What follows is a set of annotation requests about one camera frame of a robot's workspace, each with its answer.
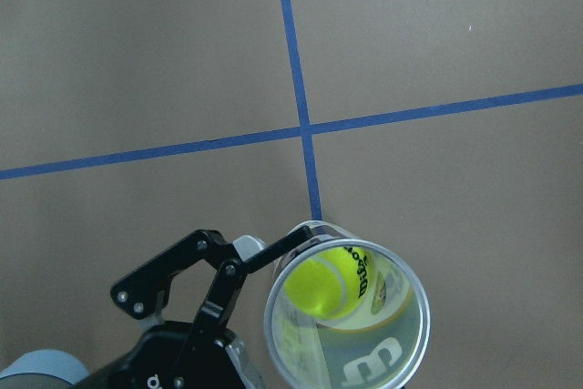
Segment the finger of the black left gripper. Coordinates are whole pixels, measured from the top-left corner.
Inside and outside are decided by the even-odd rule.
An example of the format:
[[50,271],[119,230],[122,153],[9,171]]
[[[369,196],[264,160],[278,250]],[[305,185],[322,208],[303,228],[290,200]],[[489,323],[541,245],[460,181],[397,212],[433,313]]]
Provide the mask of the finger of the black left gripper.
[[195,230],[114,283],[110,297],[135,320],[159,319],[177,275],[199,261],[218,269],[228,260],[239,261],[240,255],[219,231]]
[[302,225],[266,248],[251,243],[232,243],[240,260],[225,261],[216,269],[214,280],[191,326],[212,333],[228,329],[230,317],[247,276],[295,251],[312,237],[313,232],[308,226]]

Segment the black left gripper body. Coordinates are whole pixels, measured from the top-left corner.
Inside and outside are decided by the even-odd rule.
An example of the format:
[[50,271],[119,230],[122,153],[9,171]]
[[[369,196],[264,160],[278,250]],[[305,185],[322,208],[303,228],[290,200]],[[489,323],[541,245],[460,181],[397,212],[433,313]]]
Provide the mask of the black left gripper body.
[[129,353],[75,388],[263,388],[243,341],[224,329],[212,333],[186,322],[146,331]]

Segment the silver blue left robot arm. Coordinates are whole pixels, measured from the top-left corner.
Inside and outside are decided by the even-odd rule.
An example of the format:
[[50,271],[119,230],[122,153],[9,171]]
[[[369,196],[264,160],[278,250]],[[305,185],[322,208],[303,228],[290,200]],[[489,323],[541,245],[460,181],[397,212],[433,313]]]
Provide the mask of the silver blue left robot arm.
[[[244,343],[228,327],[248,275],[313,236],[306,225],[271,245],[252,236],[227,242],[216,230],[195,230],[136,268],[110,289],[114,304],[141,323],[128,352],[94,373],[73,355],[36,350],[1,372],[4,388],[262,388]],[[199,261],[215,271],[192,322],[166,321],[176,276]]]

